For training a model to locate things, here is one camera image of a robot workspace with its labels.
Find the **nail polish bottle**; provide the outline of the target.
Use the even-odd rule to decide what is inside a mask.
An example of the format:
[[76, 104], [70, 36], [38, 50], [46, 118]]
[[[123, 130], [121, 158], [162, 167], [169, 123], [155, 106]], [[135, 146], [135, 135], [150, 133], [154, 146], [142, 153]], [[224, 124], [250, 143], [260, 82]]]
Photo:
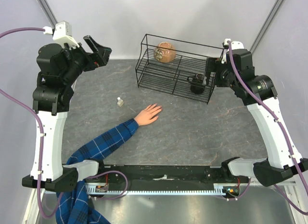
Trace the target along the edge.
[[118, 98], [117, 98], [117, 105], [118, 105], [119, 107], [121, 107], [123, 104], [124, 104], [124, 101], [123, 101], [120, 97], [118, 97]]

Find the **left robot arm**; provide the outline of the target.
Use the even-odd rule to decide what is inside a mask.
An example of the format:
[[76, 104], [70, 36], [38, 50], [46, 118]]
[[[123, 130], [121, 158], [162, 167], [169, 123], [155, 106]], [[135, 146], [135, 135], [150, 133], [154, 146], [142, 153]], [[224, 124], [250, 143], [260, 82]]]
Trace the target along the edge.
[[83, 72], [107, 65], [111, 48], [101, 46], [91, 36], [84, 36], [91, 52], [82, 46], [70, 48], [52, 43], [40, 48], [37, 64], [40, 72], [33, 92], [37, 121], [35, 159], [22, 186], [44, 188], [56, 193], [71, 192], [87, 177], [95, 182], [105, 178], [105, 169], [95, 160], [82, 160], [72, 166], [62, 164], [62, 139], [74, 90], [72, 85]]

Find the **blue plaid sleeve forearm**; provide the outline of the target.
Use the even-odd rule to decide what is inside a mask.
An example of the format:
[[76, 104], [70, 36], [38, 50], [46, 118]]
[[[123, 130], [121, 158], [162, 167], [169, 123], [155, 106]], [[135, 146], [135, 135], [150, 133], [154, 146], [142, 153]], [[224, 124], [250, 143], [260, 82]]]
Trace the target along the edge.
[[[67, 165], [84, 160], [102, 161], [128, 141], [139, 125], [135, 119], [119, 124], [79, 148]], [[108, 224], [109, 221], [88, 204], [85, 181], [79, 181], [72, 192], [65, 192], [55, 214], [58, 224]]]

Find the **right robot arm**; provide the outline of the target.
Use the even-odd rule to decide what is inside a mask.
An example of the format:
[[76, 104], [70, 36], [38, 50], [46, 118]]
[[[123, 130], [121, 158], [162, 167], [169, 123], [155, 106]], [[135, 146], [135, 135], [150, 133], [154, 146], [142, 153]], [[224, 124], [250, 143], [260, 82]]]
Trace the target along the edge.
[[205, 73], [215, 74], [215, 86], [229, 87], [253, 116], [264, 141], [267, 157], [231, 158], [222, 163], [220, 176], [232, 182], [237, 176], [254, 177], [265, 187], [308, 170], [308, 160], [295, 147], [285, 126], [273, 81], [256, 75], [247, 49], [227, 52], [223, 58], [208, 58]]

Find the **mannequin hand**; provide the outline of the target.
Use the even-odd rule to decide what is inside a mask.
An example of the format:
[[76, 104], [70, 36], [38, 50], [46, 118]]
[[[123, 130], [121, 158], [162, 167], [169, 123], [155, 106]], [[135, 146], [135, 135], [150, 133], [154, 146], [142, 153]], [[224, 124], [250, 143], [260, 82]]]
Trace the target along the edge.
[[148, 105], [134, 118], [134, 120], [139, 126], [149, 125], [158, 119], [158, 114], [162, 110], [162, 107], [158, 104]]

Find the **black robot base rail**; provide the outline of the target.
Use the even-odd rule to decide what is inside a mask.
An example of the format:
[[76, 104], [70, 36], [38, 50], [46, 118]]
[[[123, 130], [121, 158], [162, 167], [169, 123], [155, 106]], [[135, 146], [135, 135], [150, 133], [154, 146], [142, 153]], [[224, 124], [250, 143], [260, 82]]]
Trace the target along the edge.
[[224, 175], [220, 166], [105, 165], [101, 172], [107, 175], [86, 180], [90, 196], [225, 196], [249, 181], [244, 176]]

